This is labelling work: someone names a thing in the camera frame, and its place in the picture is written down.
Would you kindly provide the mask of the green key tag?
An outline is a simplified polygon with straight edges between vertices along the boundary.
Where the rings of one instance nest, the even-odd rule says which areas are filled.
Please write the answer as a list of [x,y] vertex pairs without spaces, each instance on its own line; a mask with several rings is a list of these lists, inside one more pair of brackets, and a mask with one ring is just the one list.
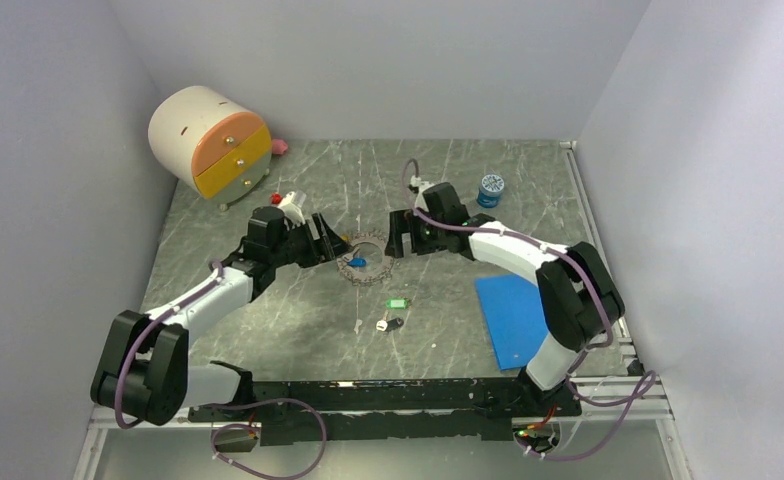
[[406,298],[389,299],[386,302],[386,307],[388,309],[407,309],[409,307],[409,301]]

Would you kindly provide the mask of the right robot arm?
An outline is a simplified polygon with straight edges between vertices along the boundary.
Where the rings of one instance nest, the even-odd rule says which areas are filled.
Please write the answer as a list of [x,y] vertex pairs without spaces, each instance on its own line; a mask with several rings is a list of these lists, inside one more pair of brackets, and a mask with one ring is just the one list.
[[610,339],[613,323],[625,312],[598,250],[588,242],[545,242],[490,215],[471,215],[448,182],[413,176],[404,190],[409,205],[389,215],[387,255],[457,253],[500,267],[538,289],[547,332],[520,372],[517,392],[524,411],[545,413],[582,352],[599,336]]

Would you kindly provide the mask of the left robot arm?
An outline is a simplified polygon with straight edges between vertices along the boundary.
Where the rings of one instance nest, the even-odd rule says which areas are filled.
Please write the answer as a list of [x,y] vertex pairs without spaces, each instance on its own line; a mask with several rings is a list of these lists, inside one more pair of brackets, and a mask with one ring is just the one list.
[[117,425],[164,425],[178,412],[213,406],[230,420],[254,406],[251,371],[221,361],[189,364],[189,350],[226,316],[256,300],[279,268],[311,268],[351,251],[322,215],[298,223],[283,210],[256,209],[235,250],[210,262],[209,275],[168,303],[112,321],[90,388],[91,400],[110,408]]

